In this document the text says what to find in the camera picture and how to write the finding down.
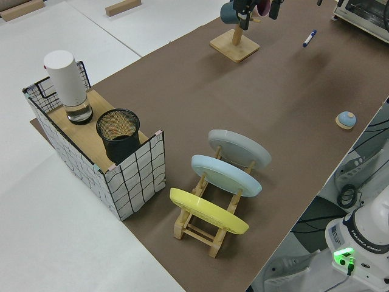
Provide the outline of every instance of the white cylindrical container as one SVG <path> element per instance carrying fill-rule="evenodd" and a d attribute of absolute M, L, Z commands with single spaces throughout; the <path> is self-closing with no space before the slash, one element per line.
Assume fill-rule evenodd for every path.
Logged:
<path fill-rule="evenodd" d="M 43 63 L 67 118 L 76 125 L 88 123 L 92 119 L 93 110 L 74 56 L 66 50 L 55 50 L 44 57 Z"/>

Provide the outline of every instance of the grid pattern box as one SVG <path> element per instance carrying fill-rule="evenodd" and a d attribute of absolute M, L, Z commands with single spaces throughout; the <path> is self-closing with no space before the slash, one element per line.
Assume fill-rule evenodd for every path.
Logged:
<path fill-rule="evenodd" d="M 77 66 L 87 90 L 91 85 L 84 64 L 79 61 Z M 137 212 L 165 187 L 163 131 L 157 131 L 121 164 L 103 173 L 47 114 L 62 105 L 50 78 L 24 88 L 23 93 L 61 159 L 119 220 Z"/>

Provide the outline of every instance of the brown tabletop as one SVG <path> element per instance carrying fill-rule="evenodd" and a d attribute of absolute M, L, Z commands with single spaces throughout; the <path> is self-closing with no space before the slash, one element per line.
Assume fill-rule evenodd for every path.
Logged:
<path fill-rule="evenodd" d="M 387 98 L 388 46 L 331 21 L 334 6 L 285 1 L 276 21 L 244 32 L 260 49 L 242 63 L 209 46 L 233 28 L 216 19 L 93 86 L 134 111 L 146 135 L 165 131 L 167 186 L 124 224 L 187 291 L 244 291 Z M 354 129 L 336 125 L 342 111 L 356 115 Z M 263 191 L 236 210 L 250 229 L 227 234 L 216 259 L 207 245 L 173 237 L 179 208 L 169 199 L 170 187 L 196 185 L 191 157 L 213 155 L 212 129 L 250 137 L 273 157 L 252 173 Z M 230 196 L 210 186 L 204 198 L 227 207 Z"/>

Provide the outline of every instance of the yellow plate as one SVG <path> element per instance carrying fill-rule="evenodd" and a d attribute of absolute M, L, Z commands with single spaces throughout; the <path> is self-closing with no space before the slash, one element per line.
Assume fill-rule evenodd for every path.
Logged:
<path fill-rule="evenodd" d="M 219 206 L 183 190 L 171 188 L 170 199 L 174 204 L 218 228 L 234 234 L 245 233 L 249 225 Z"/>

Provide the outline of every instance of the storage box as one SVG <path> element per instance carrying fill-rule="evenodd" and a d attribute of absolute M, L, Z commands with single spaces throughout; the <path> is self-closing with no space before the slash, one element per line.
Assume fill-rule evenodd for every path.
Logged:
<path fill-rule="evenodd" d="M 147 138 L 139 132 L 141 147 L 121 164 L 113 164 L 95 130 L 98 117 L 112 106 L 90 90 L 84 64 L 78 62 L 77 66 L 94 110 L 85 134 L 80 134 L 85 126 L 73 125 L 65 113 L 61 114 L 64 109 L 49 77 L 24 88 L 23 93 L 61 159 L 119 220 L 124 220 L 165 187 L 164 133 L 159 130 Z"/>

